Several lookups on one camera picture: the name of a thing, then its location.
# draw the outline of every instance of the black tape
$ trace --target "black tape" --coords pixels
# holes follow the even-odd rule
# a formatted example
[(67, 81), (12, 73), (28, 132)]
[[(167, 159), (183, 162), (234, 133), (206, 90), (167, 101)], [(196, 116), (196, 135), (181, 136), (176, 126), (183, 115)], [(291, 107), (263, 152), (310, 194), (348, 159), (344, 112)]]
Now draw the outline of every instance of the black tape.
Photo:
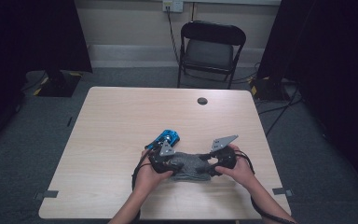
[(285, 194), (287, 197), (293, 196), (293, 192), (290, 189), (284, 189), (284, 188), (272, 189), (272, 192), (274, 193), (274, 195)]
[(36, 193), (34, 199), (42, 201), (44, 198), (57, 198), (57, 195), (58, 195), (57, 190), (46, 190), (43, 193)]

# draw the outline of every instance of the black folding chair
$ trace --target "black folding chair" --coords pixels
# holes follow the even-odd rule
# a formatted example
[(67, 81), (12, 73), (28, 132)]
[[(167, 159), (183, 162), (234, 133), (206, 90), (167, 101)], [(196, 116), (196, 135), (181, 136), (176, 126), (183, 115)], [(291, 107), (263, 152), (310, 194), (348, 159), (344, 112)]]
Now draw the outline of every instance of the black folding chair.
[[(177, 88), (181, 85), (182, 69), (226, 75), (228, 89), (234, 78), (237, 62), (246, 41), (245, 33), (233, 25), (208, 21), (191, 21), (182, 27)], [(234, 56), (234, 47), (238, 50)]]

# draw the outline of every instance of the power cord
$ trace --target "power cord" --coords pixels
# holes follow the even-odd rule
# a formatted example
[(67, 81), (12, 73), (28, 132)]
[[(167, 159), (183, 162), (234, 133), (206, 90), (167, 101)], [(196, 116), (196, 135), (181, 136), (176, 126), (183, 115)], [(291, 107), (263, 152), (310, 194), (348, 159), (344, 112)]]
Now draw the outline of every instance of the power cord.
[(171, 12), (170, 12), (171, 8), (170, 7), (165, 7), (165, 9), (166, 9), (167, 15), (168, 15), (168, 22), (170, 23), (171, 41), (172, 41), (173, 52), (175, 54), (176, 62), (179, 65), (179, 57), (178, 57), (178, 53), (177, 53), (177, 49), (176, 49), (175, 37), (173, 35), (172, 23), (171, 23)]
[(289, 108), (291, 105), (295, 105), (295, 104), (298, 104), (299, 102), (301, 102), (302, 100), (302, 97), (300, 98), (300, 100), (296, 101), (295, 103), (293, 103), (293, 101), (295, 100), (296, 98), (296, 94), (298, 92), (298, 89), (299, 89), (299, 85), (297, 85), (296, 87), (296, 91), (293, 93), (291, 99), (290, 99), (290, 102), (285, 105), (285, 106), (281, 106), (281, 107), (277, 107), (277, 108), (273, 108), (273, 109), (270, 109), (270, 110), (266, 110), (266, 111), (263, 111), (263, 112), (260, 112), (258, 113), (258, 115), (261, 115), (261, 114), (264, 114), (264, 113), (267, 113), (267, 112), (271, 112), (271, 111), (275, 111), (275, 110), (279, 110), (279, 109), (282, 109), (280, 115), (275, 119), (275, 121), (271, 124), (271, 126), (269, 127), (269, 129), (267, 130), (266, 132), (266, 137), (269, 135), (269, 133), (271, 132), (272, 128), (275, 126), (275, 124), (278, 122), (278, 120), (281, 118), (281, 116), (283, 115), (284, 111), (286, 111), (287, 108)]
[(196, 6), (196, 3), (193, 2), (193, 7), (192, 7), (192, 10), (191, 10), (191, 20), (193, 21), (194, 20), (194, 8)]
[[(142, 162), (145, 160), (145, 158), (149, 155), (150, 152), (151, 152), (151, 150), (146, 151), (146, 153), (142, 156), (142, 158), (139, 160), (138, 164), (136, 165), (135, 169), (133, 170), (132, 181), (131, 181), (132, 190), (135, 188), (136, 176), (138, 175), (139, 170), (145, 165), (151, 165), (151, 163), (141, 165)], [(136, 214), (136, 216), (133, 219), (133, 221), (131, 222), (131, 224), (138, 223), (140, 217), (141, 217), (141, 210), (138, 211), (138, 213)]]
[[(246, 159), (246, 161), (248, 162), (248, 165), (249, 167), (251, 168), (251, 171), (255, 174), (255, 169), (252, 165), (252, 162), (250, 160), (250, 158), (242, 151), (240, 150), (235, 150), (236, 152), (240, 152), (240, 155), (239, 154), (236, 154), (237, 157), (242, 157), (244, 159)], [(282, 224), (296, 224), (295, 222), (292, 222), (292, 221), (289, 221), (287, 219), (284, 219), (284, 218), (281, 218), (281, 217), (275, 217), (265, 211), (263, 211), (256, 203), (255, 203), (255, 200), (253, 199), (253, 197), (251, 196), (251, 202), (252, 202), (252, 206), (253, 208), (255, 209), (255, 211), (260, 214), (260, 216), (262, 217), (267, 217), (273, 221), (276, 221), (276, 222), (279, 222), (279, 223), (282, 223)]]

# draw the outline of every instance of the person's left hand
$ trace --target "person's left hand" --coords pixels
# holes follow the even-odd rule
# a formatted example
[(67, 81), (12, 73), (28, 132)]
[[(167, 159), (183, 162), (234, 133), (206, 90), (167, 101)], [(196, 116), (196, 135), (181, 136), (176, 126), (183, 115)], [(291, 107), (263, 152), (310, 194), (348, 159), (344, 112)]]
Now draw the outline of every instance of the person's left hand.
[[(146, 153), (147, 149), (142, 151), (142, 156)], [(162, 174), (158, 174), (154, 169), (153, 166), (150, 164), (149, 158), (146, 156), (144, 161), (141, 165), (144, 165), (139, 169), (138, 175), (136, 176), (135, 180), (135, 188), (134, 191), (140, 190), (149, 194), (152, 192), (158, 184), (170, 177), (173, 174), (173, 171), (167, 171)]]

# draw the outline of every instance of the electrical outlet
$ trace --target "electrical outlet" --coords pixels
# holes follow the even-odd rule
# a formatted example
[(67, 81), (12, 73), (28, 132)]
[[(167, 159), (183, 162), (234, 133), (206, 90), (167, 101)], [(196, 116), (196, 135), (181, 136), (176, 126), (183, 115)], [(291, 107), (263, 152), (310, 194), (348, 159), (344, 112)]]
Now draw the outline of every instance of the electrical outlet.
[(183, 1), (173, 1), (173, 12), (183, 12)]
[(170, 9), (170, 12), (183, 12), (183, 0), (162, 1), (162, 11), (167, 11), (167, 7)]
[(173, 12), (173, 1), (162, 1), (162, 11), (167, 11), (167, 7)]

